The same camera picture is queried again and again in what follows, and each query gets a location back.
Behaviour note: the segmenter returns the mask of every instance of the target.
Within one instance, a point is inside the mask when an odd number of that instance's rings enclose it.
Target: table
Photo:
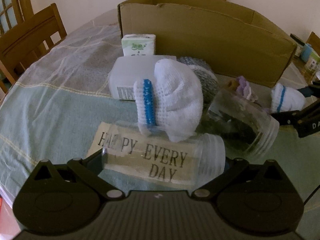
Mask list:
[[[117,10],[108,11],[81,28],[117,24]],[[293,62],[284,71],[279,82],[294,89],[303,88],[310,83],[310,76],[302,75],[304,62],[294,58]],[[231,78],[217,75],[220,84],[227,83]],[[260,103],[264,107],[271,104],[271,89],[257,84],[251,84],[252,89],[260,96]],[[315,97],[307,98],[305,106],[315,102]],[[301,198],[305,200],[320,184],[320,133],[298,138],[297,132],[291,126],[282,126],[278,137],[271,149],[256,163],[263,163],[267,159],[275,159],[284,169]],[[320,238],[320,192],[305,206],[305,213],[297,232],[305,239]]]

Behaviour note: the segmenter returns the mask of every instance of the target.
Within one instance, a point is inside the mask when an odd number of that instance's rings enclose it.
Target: label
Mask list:
[[[318,123],[313,123],[312,124],[312,129],[316,129],[316,128],[320,128],[320,121],[318,121]]]
[[[300,47],[300,46],[298,45],[297,50],[296,50],[296,53],[295,53],[295,55],[296,55],[297,57],[300,57],[302,49],[303,49],[303,47]]]
[[[93,142],[90,146],[90,149],[87,152],[86,158],[88,158],[92,154],[102,149],[103,143],[104,143],[104,140],[106,139],[106,135],[110,128],[110,125],[111,124],[105,123],[105,122],[102,122],[99,125],[96,135],[94,136]]]
[[[117,87],[121,100],[134,100],[133,87]]]
[[[312,58],[309,57],[307,63],[305,64],[305,68],[309,71],[309,72],[313,72],[317,67],[317,61]]]
[[[121,44],[124,56],[145,56],[155,53],[155,38],[147,35],[124,36]]]
[[[105,136],[108,163],[104,168],[167,187],[191,189],[199,162],[197,145],[118,127]]]

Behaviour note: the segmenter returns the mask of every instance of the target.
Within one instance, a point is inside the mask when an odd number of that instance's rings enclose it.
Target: blue stripe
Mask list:
[[[156,125],[155,112],[153,108],[152,83],[148,79],[143,80],[143,100],[147,124]]]
[[[280,112],[280,109],[282,107],[282,103],[283,103],[283,98],[284,98],[284,93],[285,93],[285,86],[283,85],[283,89],[282,89],[282,93],[281,93],[281,99],[280,99],[280,104],[277,108],[277,112],[279,113]]]

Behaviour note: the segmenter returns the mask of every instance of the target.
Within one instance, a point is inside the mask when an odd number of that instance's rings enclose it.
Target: screw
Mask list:
[[[197,189],[194,191],[194,194],[197,197],[208,197],[210,195],[210,191],[207,189]]]
[[[122,196],[122,191],[118,189],[112,189],[107,192],[107,196],[109,198],[119,198]]]

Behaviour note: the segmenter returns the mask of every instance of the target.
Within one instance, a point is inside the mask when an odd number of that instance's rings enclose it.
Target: blue cup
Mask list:
[[[309,43],[306,43],[301,51],[301,59],[303,60],[303,62],[307,62],[309,57],[310,57],[310,54],[312,52],[312,47]]]

